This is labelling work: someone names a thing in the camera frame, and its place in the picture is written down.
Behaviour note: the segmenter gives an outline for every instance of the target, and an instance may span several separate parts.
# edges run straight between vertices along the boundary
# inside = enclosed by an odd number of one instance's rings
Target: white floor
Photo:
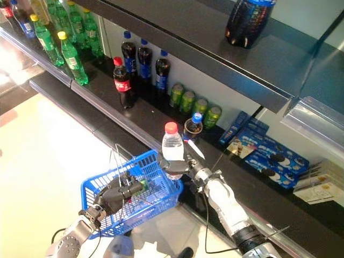
[[[80,184],[107,171],[110,149],[91,132],[38,94],[0,117],[0,257],[44,257],[53,233],[67,227],[81,208]],[[180,207],[135,228],[135,257],[176,257],[186,246],[206,255],[205,227]],[[213,233],[210,251],[228,248]],[[93,257],[103,257],[102,238]],[[79,257],[89,257],[98,239]]]

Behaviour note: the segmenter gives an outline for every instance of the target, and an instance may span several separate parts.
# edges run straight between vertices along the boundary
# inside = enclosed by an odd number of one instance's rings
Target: plastic basket
[[[81,184],[82,209],[93,204],[97,194],[118,174],[128,171],[139,181],[146,180],[147,190],[132,197],[116,214],[102,220],[102,237],[114,237],[137,227],[161,212],[176,206],[178,196],[183,190],[180,180],[171,181],[157,163],[157,153],[150,150],[130,161],[119,165],[117,169],[85,180]],[[99,236],[99,232],[91,235],[90,239]]]

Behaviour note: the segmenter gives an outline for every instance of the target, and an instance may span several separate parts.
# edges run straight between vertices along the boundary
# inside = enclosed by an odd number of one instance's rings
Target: soda bottle
[[[73,1],[68,1],[67,4],[69,6],[69,15],[70,15],[71,25],[76,34],[76,42],[81,49],[88,48],[89,46],[86,42],[86,34],[85,34],[82,17],[80,13],[78,12],[78,10],[76,9]]]
[[[65,31],[58,33],[59,39],[61,40],[62,55],[67,62],[71,72],[73,73],[75,80],[80,84],[84,85],[88,83],[88,77],[82,67],[80,58],[77,54],[75,47],[67,39]]]
[[[59,0],[55,0],[55,15],[61,27],[61,30],[66,32],[68,39],[72,43],[75,43],[76,37],[74,36],[73,29],[71,28],[67,11]]]
[[[21,29],[24,31],[26,37],[28,39],[35,39],[36,34],[34,32],[34,27],[29,20],[25,10],[20,5],[18,5],[17,0],[11,0],[11,4],[13,15],[15,16],[15,19],[19,23]]]
[[[22,27],[20,27],[19,23],[15,19],[12,8],[6,0],[0,0],[0,11],[11,24],[13,30],[20,35],[24,35]]]
[[[162,155],[166,160],[184,160],[184,145],[178,133],[177,124],[169,122],[165,124],[165,135],[162,139]],[[177,180],[182,175],[172,176],[166,174],[171,180]]]
[[[135,78],[138,75],[136,69],[136,47],[133,42],[130,41],[130,31],[124,32],[124,41],[122,43],[122,53],[124,57],[125,68],[127,69],[130,78]]]
[[[140,77],[144,84],[152,83],[152,56],[153,52],[147,47],[148,42],[141,39],[141,46],[138,49],[138,59],[140,63]]]
[[[50,31],[41,23],[37,15],[30,15],[31,21],[33,21],[36,36],[41,43],[43,49],[49,56],[51,62],[56,66],[61,66],[65,62],[60,54],[60,51],[56,47],[55,41],[52,38]]]
[[[167,93],[168,88],[168,73],[170,72],[171,64],[165,58],[168,53],[164,50],[161,50],[160,58],[156,61],[155,71],[156,71],[156,82],[155,88],[157,96],[160,97]]]
[[[102,46],[99,42],[98,27],[90,13],[90,10],[84,8],[84,23],[87,36],[87,42],[91,46],[92,54],[98,58],[104,55]]]
[[[120,103],[124,109],[129,109],[134,105],[129,74],[123,66],[122,58],[116,56],[113,58],[113,63],[115,65],[113,79],[119,92]]]
[[[226,38],[233,46],[251,48],[266,26],[276,0],[238,0],[226,27]]]

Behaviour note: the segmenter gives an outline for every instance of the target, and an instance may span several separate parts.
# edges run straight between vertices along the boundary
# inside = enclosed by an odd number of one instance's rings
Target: green soda bottle
[[[59,0],[55,0],[55,6],[56,17],[58,18],[62,31],[66,32],[68,38],[72,43],[75,43],[76,37],[74,36],[73,29],[71,28],[71,24],[66,9],[63,7]]]
[[[49,56],[51,62],[56,66],[61,66],[65,62],[60,54],[60,51],[56,47],[55,41],[52,38],[49,30],[38,19],[37,15],[30,15],[31,21],[33,21],[34,30],[36,36],[41,43],[43,49]]]
[[[61,40],[62,55],[71,69],[75,80],[80,84],[84,85],[88,83],[88,77],[82,67],[80,58],[77,54],[75,47],[67,39],[67,34],[64,31],[58,33],[59,39]]]
[[[88,48],[88,44],[86,42],[86,34],[84,29],[84,24],[82,17],[78,10],[76,9],[73,1],[67,2],[69,6],[69,15],[70,15],[70,21],[71,25],[73,26],[73,29],[76,33],[76,42],[80,46],[81,49]]]
[[[84,8],[84,13],[87,41],[92,48],[92,54],[99,58],[103,56],[104,53],[98,38],[98,27],[96,22],[92,18],[90,10]]]

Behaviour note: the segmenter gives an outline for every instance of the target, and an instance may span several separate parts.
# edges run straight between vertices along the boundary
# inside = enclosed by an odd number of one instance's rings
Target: red bottle cap
[[[169,134],[178,132],[177,124],[175,122],[168,122],[167,124],[165,124],[165,132]]]
[[[115,56],[113,58],[113,63],[115,66],[122,66],[123,65],[122,58],[120,58],[119,56]]]

